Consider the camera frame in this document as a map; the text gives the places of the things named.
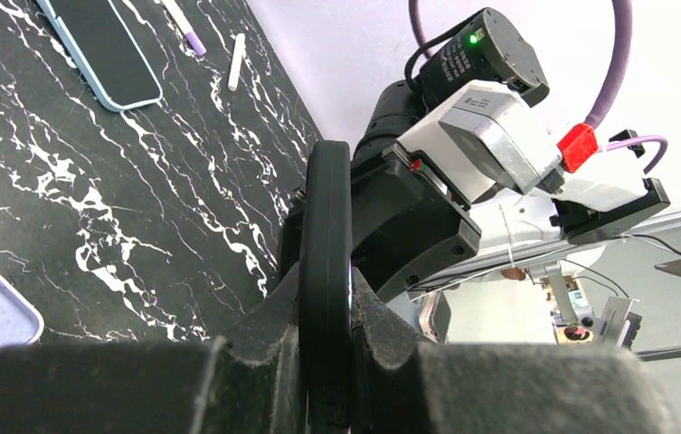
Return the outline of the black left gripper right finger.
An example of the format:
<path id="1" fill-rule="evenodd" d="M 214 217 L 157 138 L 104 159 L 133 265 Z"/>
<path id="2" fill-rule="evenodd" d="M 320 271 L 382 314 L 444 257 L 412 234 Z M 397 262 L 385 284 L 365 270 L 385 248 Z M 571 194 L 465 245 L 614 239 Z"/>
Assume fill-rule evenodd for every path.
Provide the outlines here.
<path id="1" fill-rule="evenodd" d="M 606 345 L 436 344 L 354 270 L 354 433 L 672 433 L 631 352 Z"/>

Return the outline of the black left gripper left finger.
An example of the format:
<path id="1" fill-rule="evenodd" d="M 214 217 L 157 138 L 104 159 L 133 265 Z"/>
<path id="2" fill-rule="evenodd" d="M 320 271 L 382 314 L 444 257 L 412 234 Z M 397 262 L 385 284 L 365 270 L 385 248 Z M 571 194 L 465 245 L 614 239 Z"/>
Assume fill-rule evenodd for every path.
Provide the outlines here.
<path id="1" fill-rule="evenodd" d="M 200 344 L 0 348 L 0 433 L 301 433 L 297 289 Z"/>

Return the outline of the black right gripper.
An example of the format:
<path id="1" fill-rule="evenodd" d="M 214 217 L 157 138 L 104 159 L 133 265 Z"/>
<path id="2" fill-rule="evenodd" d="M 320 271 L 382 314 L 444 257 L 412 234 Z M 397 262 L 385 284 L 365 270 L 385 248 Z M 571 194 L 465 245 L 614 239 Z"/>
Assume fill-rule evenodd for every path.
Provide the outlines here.
<path id="1" fill-rule="evenodd" d="M 350 220 L 351 263 L 389 302 L 478 253 L 481 230 L 458 194 L 438 185 L 435 165 L 398 143 L 317 143 L 307 179 L 337 181 L 324 203 Z"/>

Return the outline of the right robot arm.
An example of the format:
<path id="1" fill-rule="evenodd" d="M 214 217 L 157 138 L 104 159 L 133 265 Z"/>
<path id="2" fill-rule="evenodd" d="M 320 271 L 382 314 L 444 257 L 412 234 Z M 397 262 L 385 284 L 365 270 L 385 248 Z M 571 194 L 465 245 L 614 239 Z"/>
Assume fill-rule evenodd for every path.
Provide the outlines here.
<path id="1" fill-rule="evenodd" d="M 356 147 L 314 144 L 281 232 L 280 277 L 320 305 L 348 296 L 357 267 L 392 298 L 475 257 L 475 204 L 559 186 L 561 153 L 533 111 L 548 92 L 534 48 L 496 9 L 426 42 Z"/>

